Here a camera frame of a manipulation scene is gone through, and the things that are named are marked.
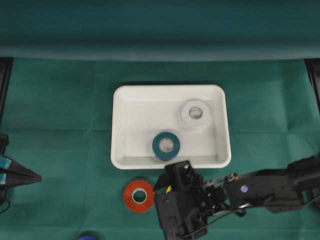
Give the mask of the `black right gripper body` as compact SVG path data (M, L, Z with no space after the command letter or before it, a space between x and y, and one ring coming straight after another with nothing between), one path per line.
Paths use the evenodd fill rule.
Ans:
M222 187L207 184L188 160L168 164L172 191L154 190L159 224L166 240L196 240L208 234L208 219L229 210Z

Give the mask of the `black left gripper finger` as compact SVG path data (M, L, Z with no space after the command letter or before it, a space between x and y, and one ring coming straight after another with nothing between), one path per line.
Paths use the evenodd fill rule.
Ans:
M23 165L21 165L20 163L18 163L17 161L7 157L10 160L10 166L8 168L8 170L6 171L6 173L11 173L11 174L17 174L17 175L21 175L21 176L28 176L28 177L32 177L32 178L36 178L36 179L41 179L42 176L37 174L36 172L32 171L29 168L24 167Z
M0 190L4 191L10 188L15 188L23 185L30 185L42 181L40 175L26 175L15 173L0 174Z

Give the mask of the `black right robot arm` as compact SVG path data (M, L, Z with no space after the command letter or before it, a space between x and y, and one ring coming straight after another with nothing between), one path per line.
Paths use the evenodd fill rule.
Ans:
M157 216L167 240L196 240L208 227L248 209L264 208L278 214L307 205L304 191L320 187L317 156L282 169L263 169L204 180L188 160L166 165L153 190Z

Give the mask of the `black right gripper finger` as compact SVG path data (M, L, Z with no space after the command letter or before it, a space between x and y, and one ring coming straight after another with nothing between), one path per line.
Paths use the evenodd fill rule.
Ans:
M168 173L163 173L157 180L154 190L161 190L168 188L170 186L170 175Z

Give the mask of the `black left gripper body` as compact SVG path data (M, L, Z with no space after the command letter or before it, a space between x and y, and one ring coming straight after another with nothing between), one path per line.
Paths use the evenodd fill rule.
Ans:
M7 170L10 166L10 160L5 157L6 147L9 144L9 136L5 133L0 134L0 199L6 199L6 180Z

